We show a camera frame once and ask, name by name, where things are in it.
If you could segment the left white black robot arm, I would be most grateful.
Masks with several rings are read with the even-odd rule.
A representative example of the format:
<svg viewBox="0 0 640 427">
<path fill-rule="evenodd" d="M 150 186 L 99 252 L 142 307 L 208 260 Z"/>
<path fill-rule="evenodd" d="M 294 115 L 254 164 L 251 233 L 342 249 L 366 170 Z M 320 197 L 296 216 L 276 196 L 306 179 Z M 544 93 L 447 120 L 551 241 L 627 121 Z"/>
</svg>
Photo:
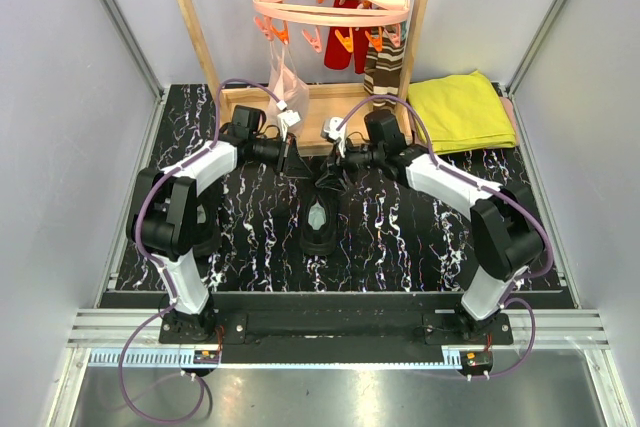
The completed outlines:
<svg viewBox="0 0 640 427">
<path fill-rule="evenodd" d="M 298 112 L 283 108 L 278 134 L 260 132 L 265 113 L 238 105 L 215 140 L 163 170 L 147 167 L 136 177 L 127 218 L 127 236 L 156 268 L 168 294 L 161 317 L 169 332 L 196 343 L 215 335 L 216 319 L 197 261 L 219 247 L 217 218 L 221 180 L 247 161 L 268 165 L 278 174 L 308 178 L 292 127 Z"/>
</svg>

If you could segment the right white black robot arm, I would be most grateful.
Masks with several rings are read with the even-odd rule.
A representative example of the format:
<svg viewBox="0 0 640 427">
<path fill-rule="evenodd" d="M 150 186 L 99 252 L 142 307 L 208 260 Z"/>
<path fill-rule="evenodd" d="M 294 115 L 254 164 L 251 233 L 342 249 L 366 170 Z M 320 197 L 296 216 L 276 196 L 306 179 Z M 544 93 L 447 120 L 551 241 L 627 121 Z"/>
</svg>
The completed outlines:
<svg viewBox="0 0 640 427">
<path fill-rule="evenodd" d="M 396 117 L 387 110 L 367 114 L 365 125 L 364 145 L 352 147 L 344 119 L 331 117 L 324 122 L 321 136 L 332 150 L 318 186 L 343 189 L 349 172 L 376 167 L 390 180 L 464 216 L 470 223 L 478 268 L 455 307 L 450 327 L 463 342 L 480 341 L 516 283 L 532 277 L 531 264 L 545 260 L 541 275 L 554 264 L 549 236 L 531 211 L 530 188 L 481 179 L 441 160 L 426 146 L 407 142 Z"/>
</svg>

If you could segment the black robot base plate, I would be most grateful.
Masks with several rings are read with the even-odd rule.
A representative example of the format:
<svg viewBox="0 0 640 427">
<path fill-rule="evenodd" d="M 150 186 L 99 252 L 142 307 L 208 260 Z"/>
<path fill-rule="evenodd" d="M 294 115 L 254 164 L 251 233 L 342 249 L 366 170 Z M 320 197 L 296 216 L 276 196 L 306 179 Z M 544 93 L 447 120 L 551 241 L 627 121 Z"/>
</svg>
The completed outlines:
<svg viewBox="0 0 640 427">
<path fill-rule="evenodd" d="M 193 320 L 164 315 L 159 341 L 222 343 L 222 362 L 325 367 L 445 362 L 445 347 L 507 347 L 509 318 L 472 324 L 457 294 L 216 293 Z"/>
</svg>

